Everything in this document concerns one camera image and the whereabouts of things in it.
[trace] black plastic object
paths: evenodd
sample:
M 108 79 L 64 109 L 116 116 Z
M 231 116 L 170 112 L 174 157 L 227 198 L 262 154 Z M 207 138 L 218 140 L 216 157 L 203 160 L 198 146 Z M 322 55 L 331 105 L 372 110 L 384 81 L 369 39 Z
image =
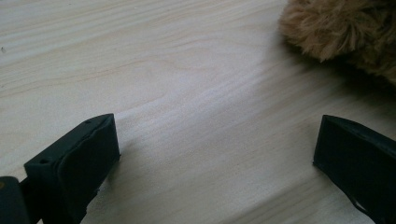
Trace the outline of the black plastic object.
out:
M 396 223 L 396 142 L 351 120 L 323 116 L 314 165 L 376 224 Z
M 0 189 L 0 223 L 24 224 L 26 217 L 28 223 L 39 219 L 45 224 L 79 223 L 119 159 L 114 116 L 107 114 L 82 122 L 26 162 L 27 178 L 19 185 L 13 177 L 0 179 L 0 187 L 1 181 L 6 187 L 9 184 L 9 188 Z M 10 215 L 13 213 L 24 222 L 16 222 Z

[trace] plush toy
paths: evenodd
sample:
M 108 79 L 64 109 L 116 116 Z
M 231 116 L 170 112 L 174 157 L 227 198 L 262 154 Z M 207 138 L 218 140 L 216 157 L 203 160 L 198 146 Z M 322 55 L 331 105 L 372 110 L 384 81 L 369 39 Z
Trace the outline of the plush toy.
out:
M 396 0 L 289 0 L 279 30 L 307 55 L 344 55 L 396 86 Z

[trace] light wood surface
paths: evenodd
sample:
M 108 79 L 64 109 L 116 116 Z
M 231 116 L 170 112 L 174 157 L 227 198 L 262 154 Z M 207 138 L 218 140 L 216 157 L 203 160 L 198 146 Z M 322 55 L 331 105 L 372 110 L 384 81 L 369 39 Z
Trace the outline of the light wood surface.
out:
M 373 223 L 315 167 L 323 114 L 396 139 L 395 99 L 285 45 L 285 1 L 0 1 L 0 175 L 114 113 L 82 223 Z

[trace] wooden floor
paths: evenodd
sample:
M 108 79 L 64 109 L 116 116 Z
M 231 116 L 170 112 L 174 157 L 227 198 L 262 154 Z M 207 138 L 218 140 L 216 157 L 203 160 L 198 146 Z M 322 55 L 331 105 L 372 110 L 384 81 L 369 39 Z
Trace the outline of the wooden floor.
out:
M 0 1 L 0 175 L 114 113 L 83 224 L 373 223 L 312 158 L 323 114 L 396 139 L 396 101 L 285 44 L 286 1 Z

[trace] small hole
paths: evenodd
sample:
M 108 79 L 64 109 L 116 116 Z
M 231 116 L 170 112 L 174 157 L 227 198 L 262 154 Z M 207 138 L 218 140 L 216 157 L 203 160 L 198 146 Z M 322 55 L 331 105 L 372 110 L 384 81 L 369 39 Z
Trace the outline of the small hole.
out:
M 49 163 L 50 161 L 49 160 L 47 160 L 47 159 L 42 159 L 41 161 L 40 161 L 40 164 L 47 164 L 47 163 Z

